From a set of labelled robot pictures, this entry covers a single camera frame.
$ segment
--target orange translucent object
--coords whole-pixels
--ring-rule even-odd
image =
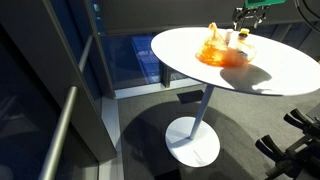
[[[208,28],[212,31],[212,36],[204,41],[200,51],[196,54],[197,59],[201,62],[211,66],[235,67],[242,66],[252,60],[252,58],[249,60],[237,50],[228,47],[219,34],[215,23],[211,23]]]

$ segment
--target table leg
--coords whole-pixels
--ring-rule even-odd
[[[212,92],[213,92],[213,86],[212,85],[207,85],[206,87],[206,90],[204,91],[204,95],[202,97],[202,100],[201,100],[201,104],[200,104],[200,107],[198,109],[198,112],[197,112],[197,116],[196,116],[196,120],[194,121],[194,124],[193,124],[193,127],[192,127],[192,130],[191,130],[191,134],[190,134],[190,139],[194,139],[198,129],[199,129],[199,126],[200,126],[200,123],[202,121],[202,118],[204,116],[204,113],[206,112],[207,110],[207,106],[208,106],[208,103],[210,101],[210,98],[211,98],[211,95],[212,95]]]
[[[170,153],[178,161],[191,167],[211,164],[220,151],[217,134],[202,121],[212,91],[213,86],[207,85],[196,118],[178,118],[166,130],[165,140]]]

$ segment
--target round table base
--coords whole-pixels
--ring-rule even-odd
[[[203,167],[217,158],[220,142],[216,132],[203,121],[195,138],[190,140],[194,121],[194,117],[174,120],[166,131],[166,144],[170,153],[181,163],[191,167]]]

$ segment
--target white round table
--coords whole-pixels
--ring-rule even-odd
[[[219,29],[224,37],[225,30]],[[256,57],[247,65],[223,68],[196,59],[207,28],[179,28],[158,34],[151,42],[154,54],[167,66],[207,84],[197,116],[174,120],[166,131],[171,154],[191,167],[211,164],[220,143],[215,131],[202,121],[214,87],[242,93],[272,96],[305,94],[320,88],[320,65],[308,55],[285,44],[250,34]],[[231,36],[236,39],[238,32]]]

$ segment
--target table top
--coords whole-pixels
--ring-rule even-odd
[[[226,30],[219,29],[224,37]],[[200,62],[195,54],[210,35],[207,28],[172,29],[151,42],[153,53],[167,66],[190,78],[237,92],[289,96],[320,88],[320,65],[303,52],[264,37],[249,34],[257,54],[247,65],[214,67]],[[237,38],[233,32],[231,38]]]

